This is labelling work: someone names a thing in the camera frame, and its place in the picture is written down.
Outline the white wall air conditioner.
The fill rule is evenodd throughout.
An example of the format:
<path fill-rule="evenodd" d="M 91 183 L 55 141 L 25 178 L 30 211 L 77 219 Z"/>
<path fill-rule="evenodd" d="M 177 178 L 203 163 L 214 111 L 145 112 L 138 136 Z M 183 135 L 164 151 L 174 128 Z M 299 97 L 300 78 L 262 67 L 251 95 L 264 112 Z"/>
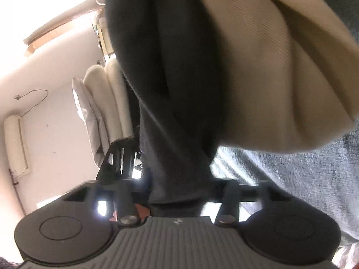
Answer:
<path fill-rule="evenodd" d="M 31 172 L 22 117 L 11 115 L 4 120 L 5 147 L 10 171 L 14 178 L 19 178 Z"/>

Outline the beige garment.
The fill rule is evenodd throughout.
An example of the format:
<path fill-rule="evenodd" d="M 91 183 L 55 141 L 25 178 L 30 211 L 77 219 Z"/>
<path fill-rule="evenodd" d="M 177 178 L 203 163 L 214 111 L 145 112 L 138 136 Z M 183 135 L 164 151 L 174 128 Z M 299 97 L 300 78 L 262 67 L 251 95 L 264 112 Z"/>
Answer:
<path fill-rule="evenodd" d="M 358 43 L 324 0 L 201 0 L 219 34 L 220 143 L 315 149 L 355 128 Z"/>

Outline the folded white bedding stack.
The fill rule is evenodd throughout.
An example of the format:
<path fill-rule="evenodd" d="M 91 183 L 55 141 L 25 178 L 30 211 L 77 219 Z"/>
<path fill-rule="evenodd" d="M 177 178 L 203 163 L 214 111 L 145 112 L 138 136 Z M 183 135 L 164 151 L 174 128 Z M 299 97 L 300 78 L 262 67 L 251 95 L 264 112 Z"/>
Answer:
<path fill-rule="evenodd" d="M 72 92 L 94 163 L 100 167 L 111 143 L 134 136 L 126 81 L 117 59 L 91 66 L 82 80 L 74 77 Z"/>

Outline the black garment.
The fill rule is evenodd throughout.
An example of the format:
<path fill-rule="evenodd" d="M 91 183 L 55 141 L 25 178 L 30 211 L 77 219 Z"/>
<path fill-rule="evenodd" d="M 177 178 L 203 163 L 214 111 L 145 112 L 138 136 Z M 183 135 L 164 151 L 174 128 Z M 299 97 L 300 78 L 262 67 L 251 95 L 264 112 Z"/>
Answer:
<path fill-rule="evenodd" d="M 223 120 L 215 30 L 200 0 L 105 0 L 111 44 L 139 101 L 155 216 L 197 217 Z"/>

